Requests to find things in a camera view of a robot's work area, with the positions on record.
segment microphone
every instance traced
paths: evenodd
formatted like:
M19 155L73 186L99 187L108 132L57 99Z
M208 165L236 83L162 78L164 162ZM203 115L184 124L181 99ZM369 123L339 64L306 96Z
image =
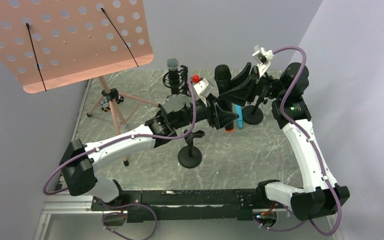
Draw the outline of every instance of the microphone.
M214 80L215 80L215 83L217 84L219 95L223 94L226 91L229 91L231 89L231 80L232 80L232 74L229 67L225 64L216 66L214 70ZM230 112L233 111L232 103L225 100L221 100L220 102L221 102L220 107L223 110L230 111ZM235 128L234 121L232 121L231 123L229 123L224 127L226 132L233 132L234 128Z
M178 67L179 62L176 58L167 60L168 84L170 85L171 94L179 94L180 77Z

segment blue object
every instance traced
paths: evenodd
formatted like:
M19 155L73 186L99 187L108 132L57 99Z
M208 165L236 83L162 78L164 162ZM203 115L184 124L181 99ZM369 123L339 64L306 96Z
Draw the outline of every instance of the blue object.
M236 112L236 114L239 115L239 118L236 119L237 126L239 127L239 129L243 129L244 128L244 120L242 119L242 107L234 104L234 111Z

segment black elastic cord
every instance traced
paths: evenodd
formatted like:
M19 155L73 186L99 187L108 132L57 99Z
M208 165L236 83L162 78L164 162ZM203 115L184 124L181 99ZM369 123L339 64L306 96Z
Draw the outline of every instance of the black elastic cord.
M121 40L123 40L124 45L126 46L126 48L128 49L128 52L130 53L131 57L132 57L133 60L134 60L134 63L136 64L137 67L139 67L138 63L136 62L135 57L133 56L132 51L130 51L130 47L127 46L126 41L123 39L122 35L121 35L121 34L119 33L119 31L117 30L117 28L116 28L116 26L114 25L113 21L111 21L111 19L108 17L108 15L107 15L107 13L105 12L105 10L104 10L103 7L101 7L100 10L103 12L103 14L105 14L106 19L108 19L108 21L111 23L112 27L115 29L115 31L117 32L117 34L120 36Z
M34 59L36 59L37 70L39 71L40 79L42 79L43 88L45 88L45 92L46 92L47 89L46 89L46 86L45 86L44 78L42 77L41 68L39 67L38 57L36 56L35 46L33 45L32 34L30 33L30 24L26 22L25 26L27 27L28 36L30 37L31 48L33 49Z

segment music stand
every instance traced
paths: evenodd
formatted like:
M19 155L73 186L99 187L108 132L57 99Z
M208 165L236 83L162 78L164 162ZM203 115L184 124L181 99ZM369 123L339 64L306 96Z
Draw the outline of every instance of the music stand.
M0 0L0 61L27 93L98 78L110 94L104 75L153 59L142 0ZM109 104L120 134L126 120Z

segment gray marble surface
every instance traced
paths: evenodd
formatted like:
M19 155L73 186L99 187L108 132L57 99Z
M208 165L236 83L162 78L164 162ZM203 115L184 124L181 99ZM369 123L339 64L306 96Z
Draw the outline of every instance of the gray marble surface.
M235 76L239 70L233 70ZM162 83L164 70L125 70L105 76L110 88L139 98L163 103L170 89ZM215 85L212 70L190 70L189 76L198 74ZM90 85L76 138L85 143L104 140L116 135L111 113L97 108L92 117L86 113L100 97L102 86L98 79ZM218 96L217 87L213 94ZM137 101L125 98L120 103L127 118ZM128 156L130 166L119 161L110 163L99 173L117 180L125 190L193 190L255 188L260 181L279 179L285 184L302 187L303 181L292 148L271 113L270 103L262 105L264 120L259 125L248 125L234 132L216 130L206 121L198 122L194 131L202 130L205 136L194 140L203 156L202 163L194 169L179 165L179 150L186 146L183 139L172 140L164 146L141 151ZM124 133L133 130L152 118L158 108L142 104L127 124L120 127Z

